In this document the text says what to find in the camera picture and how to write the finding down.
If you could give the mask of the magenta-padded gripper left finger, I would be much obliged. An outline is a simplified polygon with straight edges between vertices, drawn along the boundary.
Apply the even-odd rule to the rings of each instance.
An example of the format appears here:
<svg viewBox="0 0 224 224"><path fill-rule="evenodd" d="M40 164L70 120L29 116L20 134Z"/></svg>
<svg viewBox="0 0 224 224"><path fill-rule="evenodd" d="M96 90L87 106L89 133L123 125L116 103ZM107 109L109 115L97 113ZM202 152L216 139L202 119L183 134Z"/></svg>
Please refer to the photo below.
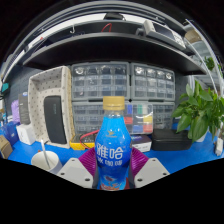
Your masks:
<svg viewBox="0 0 224 224"><path fill-rule="evenodd" d="M89 149L79 158L70 158L58 176L84 188L97 188L99 173L95 149Z"/></svg>

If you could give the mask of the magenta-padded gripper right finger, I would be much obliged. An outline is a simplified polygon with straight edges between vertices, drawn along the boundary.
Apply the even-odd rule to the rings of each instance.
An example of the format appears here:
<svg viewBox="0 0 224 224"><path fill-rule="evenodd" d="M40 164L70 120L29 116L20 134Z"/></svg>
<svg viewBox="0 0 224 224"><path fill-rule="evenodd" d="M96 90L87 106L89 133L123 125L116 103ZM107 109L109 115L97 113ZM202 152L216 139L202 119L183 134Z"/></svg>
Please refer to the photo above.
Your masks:
<svg viewBox="0 0 224 224"><path fill-rule="evenodd" d="M130 157L128 181L131 188L140 188L169 175L157 158L148 158L133 148Z"/></svg>

